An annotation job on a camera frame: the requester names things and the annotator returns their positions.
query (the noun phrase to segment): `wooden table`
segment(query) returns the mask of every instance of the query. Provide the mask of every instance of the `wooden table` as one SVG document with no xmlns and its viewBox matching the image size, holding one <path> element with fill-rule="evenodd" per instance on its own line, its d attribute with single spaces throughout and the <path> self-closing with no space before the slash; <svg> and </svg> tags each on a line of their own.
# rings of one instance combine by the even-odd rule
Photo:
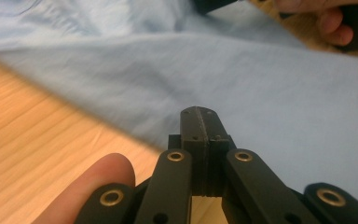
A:
<svg viewBox="0 0 358 224">
<path fill-rule="evenodd" d="M 256 4 L 277 19 L 270 2 Z M 277 20 L 311 49 L 336 51 L 317 36 L 313 16 Z M 69 183 L 111 152 L 130 159 L 137 183 L 151 176 L 160 153 L 0 64 L 0 223 L 32 222 Z M 225 222 L 219 199 L 194 199 L 192 223 Z"/>
</svg>

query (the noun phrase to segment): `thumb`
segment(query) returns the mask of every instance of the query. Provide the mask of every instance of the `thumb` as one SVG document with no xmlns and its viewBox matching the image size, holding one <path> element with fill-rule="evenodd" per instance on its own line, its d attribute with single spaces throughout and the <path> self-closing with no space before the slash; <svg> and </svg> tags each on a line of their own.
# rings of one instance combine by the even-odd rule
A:
<svg viewBox="0 0 358 224">
<path fill-rule="evenodd" d="M 69 185 L 34 223 L 74 223 L 92 192 L 109 183 L 125 184 L 132 188 L 135 185 L 132 165 L 120 154 L 109 154 L 95 162 Z"/>
<path fill-rule="evenodd" d="M 280 12 L 312 12 L 331 7 L 358 5 L 358 0 L 274 0 L 275 7 Z"/>
</svg>

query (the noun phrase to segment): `human hand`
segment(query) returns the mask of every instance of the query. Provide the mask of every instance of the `human hand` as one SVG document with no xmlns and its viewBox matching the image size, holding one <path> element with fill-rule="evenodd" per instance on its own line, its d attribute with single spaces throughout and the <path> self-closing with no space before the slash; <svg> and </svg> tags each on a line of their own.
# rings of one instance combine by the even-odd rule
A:
<svg viewBox="0 0 358 224">
<path fill-rule="evenodd" d="M 339 7 L 358 5 L 358 0 L 274 0 L 280 12 L 315 12 L 317 28 L 322 38 L 336 46 L 348 45 L 353 39 L 353 30 L 342 23 L 343 13 Z"/>
<path fill-rule="evenodd" d="M 120 183 L 132 188 L 135 174 L 130 161 L 120 154 L 109 154 L 95 162 L 68 186 L 34 221 L 34 223 L 74 223 L 78 212 L 100 186 Z"/>
</svg>

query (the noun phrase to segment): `brass screw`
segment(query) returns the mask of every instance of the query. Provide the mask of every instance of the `brass screw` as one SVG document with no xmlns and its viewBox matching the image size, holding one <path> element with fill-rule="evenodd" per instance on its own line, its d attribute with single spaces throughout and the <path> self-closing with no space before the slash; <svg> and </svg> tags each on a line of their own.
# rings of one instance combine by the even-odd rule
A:
<svg viewBox="0 0 358 224">
<path fill-rule="evenodd" d="M 253 156 L 247 152 L 237 152 L 235 153 L 235 158 L 239 161 L 251 161 Z"/>
<path fill-rule="evenodd" d="M 170 161 L 181 161 L 182 159 L 185 158 L 185 155 L 181 152 L 171 152 L 170 154 L 168 154 L 167 156 L 168 160 Z"/>
<path fill-rule="evenodd" d="M 342 207 L 347 202 L 345 198 L 342 197 L 339 193 L 331 190 L 331 189 L 318 189 L 316 191 L 316 195 L 325 203 L 328 203 L 335 207 Z"/>
<path fill-rule="evenodd" d="M 110 199 L 108 196 L 116 195 L 114 199 Z M 119 189 L 111 189 L 105 192 L 103 195 L 101 195 L 100 203 L 104 206 L 114 206 L 118 203 L 120 203 L 124 198 L 123 191 Z"/>
</svg>

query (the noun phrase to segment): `fingernail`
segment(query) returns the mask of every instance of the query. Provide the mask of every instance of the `fingernail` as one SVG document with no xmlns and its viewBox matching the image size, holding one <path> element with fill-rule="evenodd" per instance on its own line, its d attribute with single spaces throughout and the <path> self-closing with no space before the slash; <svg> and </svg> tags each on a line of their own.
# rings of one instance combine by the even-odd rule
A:
<svg viewBox="0 0 358 224">
<path fill-rule="evenodd" d="M 349 45 L 353 39 L 351 35 L 340 35 L 341 45 Z"/>
<path fill-rule="evenodd" d="M 301 0 L 276 0 L 275 7 L 280 11 L 295 12 L 301 5 Z"/>
</svg>

